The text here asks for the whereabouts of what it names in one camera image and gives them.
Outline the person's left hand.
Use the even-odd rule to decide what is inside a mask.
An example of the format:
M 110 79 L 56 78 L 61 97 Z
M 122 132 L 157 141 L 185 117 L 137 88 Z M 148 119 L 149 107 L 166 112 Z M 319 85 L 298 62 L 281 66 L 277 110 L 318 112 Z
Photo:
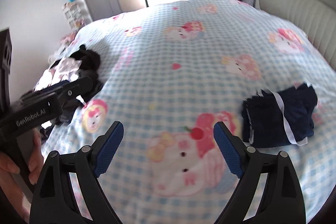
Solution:
M 44 159 L 41 153 L 41 134 L 35 128 L 33 129 L 33 133 L 34 146 L 28 166 L 30 170 L 30 183 L 35 185 L 42 170 Z M 28 221 L 29 212 L 23 207 L 24 194 L 13 179 L 12 174 L 20 174 L 20 169 L 6 154 L 1 152 L 1 188 L 19 216 Z

